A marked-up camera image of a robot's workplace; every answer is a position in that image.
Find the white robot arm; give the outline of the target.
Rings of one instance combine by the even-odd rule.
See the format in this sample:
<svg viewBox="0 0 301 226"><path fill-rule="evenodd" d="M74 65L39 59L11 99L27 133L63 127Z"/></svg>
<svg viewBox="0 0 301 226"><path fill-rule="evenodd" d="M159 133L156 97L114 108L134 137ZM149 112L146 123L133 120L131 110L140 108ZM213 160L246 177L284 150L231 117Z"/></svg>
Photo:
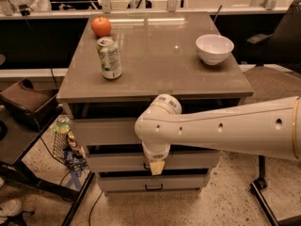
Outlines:
<svg viewBox="0 0 301 226"><path fill-rule="evenodd" d="M301 103L298 96L183 114L171 95L157 96L135 122L151 172L162 172L174 144L298 161Z"/></svg>

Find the yellow white gripper body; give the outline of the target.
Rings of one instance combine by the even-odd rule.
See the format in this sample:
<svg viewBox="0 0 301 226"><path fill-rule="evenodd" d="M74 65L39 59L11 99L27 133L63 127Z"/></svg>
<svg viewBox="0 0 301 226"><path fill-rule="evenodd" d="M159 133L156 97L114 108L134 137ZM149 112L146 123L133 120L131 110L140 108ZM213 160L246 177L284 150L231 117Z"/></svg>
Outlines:
<svg viewBox="0 0 301 226"><path fill-rule="evenodd" d="M160 175L164 169L165 161L150 161L150 171L152 175Z"/></svg>

